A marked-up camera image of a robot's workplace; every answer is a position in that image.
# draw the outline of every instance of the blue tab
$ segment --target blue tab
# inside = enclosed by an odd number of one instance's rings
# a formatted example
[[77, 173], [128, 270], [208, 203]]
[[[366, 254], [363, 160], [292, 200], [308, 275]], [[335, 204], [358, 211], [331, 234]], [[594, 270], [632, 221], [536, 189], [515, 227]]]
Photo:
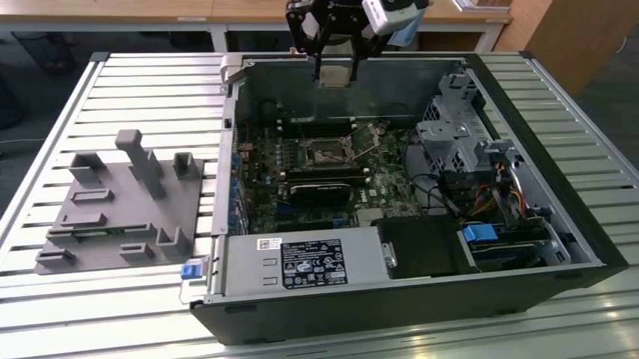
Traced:
[[487, 242], [498, 240], [498, 234], [492, 224], [471, 224], [462, 232], [467, 242]]
[[184, 264], [182, 266], [180, 277], [183, 280], [202, 278], [202, 264]]

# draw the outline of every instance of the warning label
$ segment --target warning label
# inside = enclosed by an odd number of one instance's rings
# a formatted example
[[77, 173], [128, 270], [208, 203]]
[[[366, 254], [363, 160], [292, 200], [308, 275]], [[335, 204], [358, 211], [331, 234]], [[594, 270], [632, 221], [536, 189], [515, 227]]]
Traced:
[[348, 283], [339, 239], [282, 243], [280, 250], [286, 289]]

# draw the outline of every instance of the sticker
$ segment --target sticker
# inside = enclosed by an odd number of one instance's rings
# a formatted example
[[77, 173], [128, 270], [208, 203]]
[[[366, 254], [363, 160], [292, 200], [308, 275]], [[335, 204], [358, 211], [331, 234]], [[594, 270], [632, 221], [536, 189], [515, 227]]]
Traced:
[[339, 239], [282, 243], [280, 251], [286, 289], [348, 283], [347, 263]]
[[207, 21], [207, 18], [206, 17], [178, 17], [178, 21]]
[[282, 238], [260, 238], [258, 239], [258, 250], [280, 249]]

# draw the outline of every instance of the white table leg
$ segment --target white table leg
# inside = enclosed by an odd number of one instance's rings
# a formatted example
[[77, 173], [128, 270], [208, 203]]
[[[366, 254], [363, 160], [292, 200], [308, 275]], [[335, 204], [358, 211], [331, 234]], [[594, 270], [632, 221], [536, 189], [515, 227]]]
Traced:
[[208, 28], [215, 52], [228, 52], [227, 31], [227, 24], [211, 24]]
[[475, 52], [486, 53], [491, 52], [498, 42], [499, 35], [502, 34], [503, 24], [490, 24], [488, 28], [479, 38]]

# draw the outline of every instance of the white label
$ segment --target white label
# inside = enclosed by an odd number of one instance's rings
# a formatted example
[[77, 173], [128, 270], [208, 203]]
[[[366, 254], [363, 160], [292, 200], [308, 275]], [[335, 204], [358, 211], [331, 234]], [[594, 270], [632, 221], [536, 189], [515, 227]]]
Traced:
[[178, 21], [207, 21], [206, 17], [178, 17]]
[[507, 24], [508, 23], [508, 19], [486, 19], [486, 22], [490, 22], [490, 23], [498, 23], [498, 24]]
[[260, 238], [258, 239], [258, 250], [280, 249], [282, 238]]
[[347, 272], [344, 271], [334, 271], [332, 273], [327, 273], [327, 277], [332, 278], [342, 278], [347, 276]]

